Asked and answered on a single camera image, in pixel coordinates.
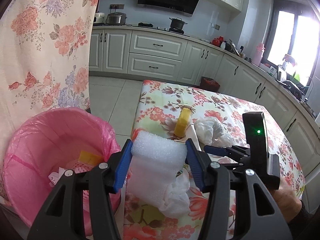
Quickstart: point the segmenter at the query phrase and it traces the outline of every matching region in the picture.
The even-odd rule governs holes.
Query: metal screw
[[[217,169],[220,167],[220,164],[217,162],[212,162],[212,163],[210,163],[210,166],[211,166],[211,168]]]
[[[104,170],[104,169],[106,169],[108,167],[109,167],[108,163],[100,163],[99,164],[99,168],[102,169],[102,170]]]
[[[251,170],[251,169],[245,170],[245,173],[246,173],[248,176],[253,176],[253,175],[254,175],[254,171]]]
[[[64,173],[64,175],[67,176],[67,177],[72,176],[72,174],[73,174],[73,170],[67,170],[67,171],[65,171],[65,173]]]

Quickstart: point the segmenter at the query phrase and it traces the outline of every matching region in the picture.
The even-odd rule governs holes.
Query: yellow sponge
[[[189,118],[191,115],[191,110],[188,108],[183,108],[181,110],[180,116],[178,118],[176,128],[174,129],[174,134],[180,138],[185,137],[186,128],[189,125]]]
[[[93,153],[89,153],[86,151],[81,151],[78,161],[83,164],[97,166],[98,164],[103,163],[104,159],[102,156],[98,156],[98,155],[95,155]]]

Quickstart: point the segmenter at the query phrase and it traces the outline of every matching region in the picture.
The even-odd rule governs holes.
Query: table
[[[198,88],[145,80],[131,139],[134,140],[142,130],[164,138],[176,139],[173,131],[182,106],[191,107],[193,122],[205,116],[217,117],[225,127],[225,132],[230,133],[236,144],[245,147],[248,145],[245,140],[242,114],[251,111],[264,112],[269,152],[279,156],[281,175],[285,177],[297,196],[302,196],[305,179],[300,164],[284,133],[263,106]],[[219,163],[232,162],[227,157],[210,156],[210,158]],[[188,172],[191,212],[179,219],[167,218],[157,208],[126,193],[124,240],[133,238],[139,240],[176,240],[180,238],[196,240],[198,238],[209,195],[202,194],[198,190],[190,169]],[[130,183],[131,175],[129,170],[127,183]],[[233,236],[235,211],[235,192],[231,191],[227,239]]]

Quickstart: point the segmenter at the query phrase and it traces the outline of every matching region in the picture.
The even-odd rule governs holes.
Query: white foam block
[[[165,189],[174,182],[187,156],[185,144],[141,131],[131,148],[132,177],[127,191],[159,207]]]

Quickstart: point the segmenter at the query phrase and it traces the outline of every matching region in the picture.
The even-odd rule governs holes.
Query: floral curtain
[[[0,19],[0,171],[12,133],[27,119],[51,108],[90,107],[89,49],[97,3],[12,0]],[[1,176],[0,203],[11,205]]]

